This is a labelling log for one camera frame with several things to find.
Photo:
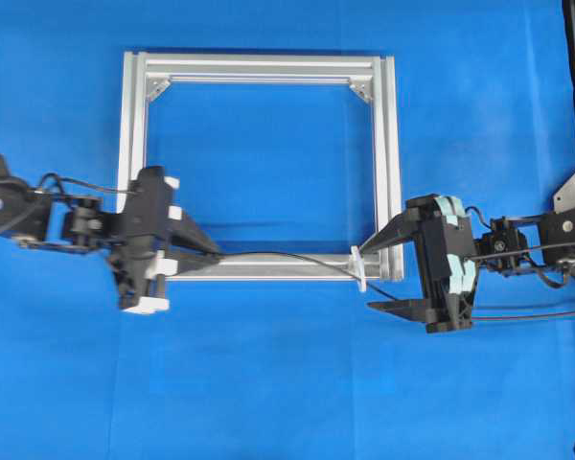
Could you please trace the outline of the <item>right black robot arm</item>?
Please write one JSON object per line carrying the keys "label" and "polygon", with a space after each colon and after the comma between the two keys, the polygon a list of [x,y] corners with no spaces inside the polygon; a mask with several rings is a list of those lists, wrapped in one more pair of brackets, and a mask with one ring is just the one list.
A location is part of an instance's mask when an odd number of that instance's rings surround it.
{"label": "right black robot arm", "polygon": [[480,237],[472,233],[468,207],[449,195],[410,199],[358,249],[373,253],[411,242],[422,295],[373,302],[371,308],[425,325],[430,334],[472,327],[481,270],[504,277],[535,274],[551,288],[575,280],[575,207],[522,218],[491,220]]}

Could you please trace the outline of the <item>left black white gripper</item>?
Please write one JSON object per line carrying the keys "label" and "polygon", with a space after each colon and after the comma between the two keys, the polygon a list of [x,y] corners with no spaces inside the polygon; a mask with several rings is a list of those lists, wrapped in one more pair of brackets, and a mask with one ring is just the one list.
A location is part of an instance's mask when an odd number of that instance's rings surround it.
{"label": "left black white gripper", "polygon": [[[166,279],[217,265],[219,246],[187,214],[171,213],[173,186],[163,168],[145,167],[130,182],[132,195],[116,215],[117,239],[107,263],[119,294],[121,311],[150,315],[166,311]],[[170,245],[187,248],[198,254]]]}

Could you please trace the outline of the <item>right black teal gripper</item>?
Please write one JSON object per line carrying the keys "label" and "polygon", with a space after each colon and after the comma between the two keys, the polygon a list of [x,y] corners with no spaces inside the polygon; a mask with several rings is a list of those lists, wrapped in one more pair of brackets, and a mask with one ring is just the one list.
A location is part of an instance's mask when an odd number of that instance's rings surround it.
{"label": "right black teal gripper", "polygon": [[424,195],[406,201],[393,217],[358,249],[373,253],[413,240],[424,299],[369,302],[375,311],[411,322],[424,322],[429,334],[472,327],[478,268],[471,219],[462,200]]}

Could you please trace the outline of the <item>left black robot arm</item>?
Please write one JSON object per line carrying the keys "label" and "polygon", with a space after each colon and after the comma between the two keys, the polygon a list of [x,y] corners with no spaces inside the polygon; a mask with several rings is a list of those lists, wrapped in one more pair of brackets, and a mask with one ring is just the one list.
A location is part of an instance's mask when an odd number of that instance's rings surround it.
{"label": "left black robot arm", "polygon": [[219,262],[219,247],[173,204],[178,182],[145,167],[122,191],[122,211],[99,196],[69,195],[50,172],[36,186],[10,173],[0,154],[0,237],[29,249],[86,255],[106,251],[121,311],[167,311],[168,278]]}

